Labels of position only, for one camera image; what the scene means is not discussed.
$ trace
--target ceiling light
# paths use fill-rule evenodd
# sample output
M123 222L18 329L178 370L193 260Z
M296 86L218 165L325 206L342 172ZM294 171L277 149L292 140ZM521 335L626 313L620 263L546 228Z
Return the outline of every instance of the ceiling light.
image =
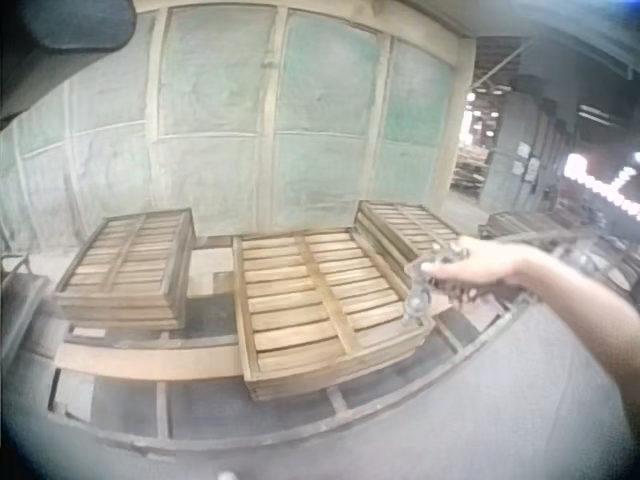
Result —
M567 157L567 164L564 166L564 175L569 178L578 178L580 174L587 171L587 159L577 153L571 153Z

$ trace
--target fluorescent light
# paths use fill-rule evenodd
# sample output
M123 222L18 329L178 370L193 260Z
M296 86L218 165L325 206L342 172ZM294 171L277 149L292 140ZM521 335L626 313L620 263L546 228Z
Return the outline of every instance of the fluorescent light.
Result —
M588 113L578 112L578 115L580 115L581 117L584 117L584 118L588 118L589 120L593 120L594 122L598 122L598 123L601 123L603 125L607 125L609 127L611 125L613 125L613 123L611 123L611 122L607 122L606 120L602 120L601 118L594 117L593 115L589 115Z
M564 166L564 175L569 178L578 178L580 174L587 171L587 159L577 153L571 153L567 157L567 164Z
M600 115L602 117L611 118L611 115L604 113L602 110L598 110L597 108L590 107L589 105L580 105L580 110L584 110L585 112L595 113L596 115Z

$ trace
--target wooden plank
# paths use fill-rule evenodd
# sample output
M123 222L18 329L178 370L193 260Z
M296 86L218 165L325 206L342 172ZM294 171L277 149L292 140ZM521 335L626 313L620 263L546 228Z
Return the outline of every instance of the wooden plank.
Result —
M348 270L355 270L359 268L367 268L373 266L370 259L362 257L351 260L344 260L338 262L327 262L318 264L320 271L324 274L345 272Z
M300 255L290 257L263 258L260 260L245 260L245 271L267 270L282 267L304 265Z
M272 268L265 270L251 270L246 271L244 277L247 283L252 282L269 282L272 280L284 280L287 278L300 278L307 276L307 268L302 266L296 267L284 267L284 268Z
M251 315L253 330L271 330L274 328L291 327L305 323L317 322L329 318L329 313L323 305L292 308L282 312L258 313Z
M253 340L253 329L251 326L251 315L249 314L249 303L247 299L247 289L245 285L244 255L242 251L242 240L233 239L233 259L235 268L235 295L234 304L236 307L236 328L238 329L238 346L240 361L245 380L252 378L252 372L258 370L258 356L256 344Z
M351 260L354 258L362 258L362 251L359 248L349 250L337 250L332 252L314 253L313 257L316 262L322 264L324 262L335 262L337 260Z
M373 328L367 328L357 333L358 341L362 345L371 347L378 343L382 343L388 340L397 340L403 335L407 335L411 330L402 324L400 320L394 322L384 323Z
M235 345L187 350L135 350L63 343L55 357L57 368L90 375L172 382L242 375Z
M244 252L245 260L252 260L256 258L274 258L296 255L298 249L295 245L286 247L274 247L274 248L254 248L253 250L247 250Z
M364 295L367 293L378 292L389 288L387 281L380 277L372 280L364 280L361 282L348 283L333 287L332 291L336 298L343 299L354 297L356 295Z
M244 251L252 250L254 248L287 247L289 245L295 245L295 241L292 237L265 238L262 240L242 241L242 248Z
M347 242L329 242L329 243L312 243L308 245L309 250L313 253L316 252L333 252L336 250L351 250L357 248L357 245L352 240Z
M302 235L297 235L295 237L296 244L300 249L300 254L302 258L304 258L305 264L307 266L307 270L309 271L309 275L313 280L313 283L316 286L316 290L320 294L322 299L322 304L329 312L329 319L333 323L333 326L338 334L338 338L340 338L340 342L344 346L345 351L350 354L360 350L360 345L355 339L355 333L351 326L349 325L349 321L347 320L347 316L342 311L338 300L333 295L331 288L327 285L324 276L320 272L320 268L318 264L313 258L313 253L311 252L310 246L307 245L304 237Z
M257 332L254 334L258 352L315 343L336 336L336 330L330 321L309 323L279 330Z
M82 262L82 259L84 258L85 254L91 248L96 238L98 238L98 236L102 233L102 230L104 229L106 224L107 222L103 220L100 223L100 225L98 225L98 227L89 236L89 238L84 242L82 247L80 247L80 250L78 251L76 256L73 257L73 260L71 260L71 263L69 264L64 274L58 281L58 284L56 285L56 288L55 288L56 292L64 291L65 287L67 286L67 282L69 281L69 278L71 278L71 276L74 274L75 269L78 267L78 265L80 265L80 262Z
M276 280L273 282L253 283L247 285L247 295L249 297L260 297L265 295L277 295L280 293L301 292L311 290L313 282L310 278L296 278L291 280Z
M351 240L349 232L344 233L318 233L315 235L306 235L305 240L308 244L326 243L326 242L344 242Z
M135 238L136 233L138 233L138 230L140 230L140 227L142 227L142 224L144 223L145 219L146 219L145 215L140 216L140 219L135 223L134 227L131 229L131 232L129 233L129 237L122 244L122 246L116 253L116 256L110 262L111 265L109 267L109 270L107 270L107 273L105 273L104 278L102 279L102 283L100 284L100 290L105 292L111 291L113 281L116 278L118 271L120 270L120 266L124 262L124 259L127 256L127 253L129 253L129 248L133 243L133 239Z
M380 272L374 268L361 268L357 270L347 270L346 272L330 273L325 275L327 284L330 287L342 285L349 282L357 282L360 280L369 280L380 277Z
M357 297L350 297L344 300L340 300L342 310L347 313L356 313L363 310L369 310L371 308L380 307L388 303L397 302L400 300L398 295L391 290L382 290L380 292L368 293L366 295L359 295Z
M382 307L365 310L363 312L349 315L349 323L355 330L373 327L380 323L401 319L404 315L404 305L402 302L394 302Z
M321 303L321 301L322 299L318 292L315 290L309 290L306 292L249 298L248 303L249 312L253 314L316 305Z
M260 370L263 372L297 368L344 355L344 348L338 339L325 340L313 345L288 348L284 351L262 353L259 356Z
M353 233L353 239L358 244L358 246L362 249L364 253L366 253L367 257L371 259L373 264L376 266L378 271L382 274L382 276L389 282L389 285L393 290L395 290L396 294L402 298L403 300L407 297L408 289L404 282L391 270L389 264L381 259L376 252L373 250L371 245L367 243L365 239L363 239L358 233Z

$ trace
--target gray floor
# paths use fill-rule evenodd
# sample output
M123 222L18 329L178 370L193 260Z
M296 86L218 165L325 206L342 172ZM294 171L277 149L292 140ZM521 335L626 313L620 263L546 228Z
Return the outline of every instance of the gray floor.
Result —
M33 411L42 401L12 402L5 419L65 479L208 479L227 468L243 480L602 478L631 445L617 389L542 307L400 407L301 444L144 459L52 424Z

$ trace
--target stacked wooden pallets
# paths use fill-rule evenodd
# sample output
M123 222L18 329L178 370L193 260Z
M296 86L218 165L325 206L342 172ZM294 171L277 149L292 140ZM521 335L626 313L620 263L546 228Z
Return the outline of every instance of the stacked wooden pallets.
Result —
M406 286L352 230L234 239L236 320L254 399L326 388L411 355Z
M76 327L179 328L194 239L190 209L106 218L58 283L56 300Z
M407 285L407 263L459 237L453 227L424 207L400 203L360 202L356 228Z

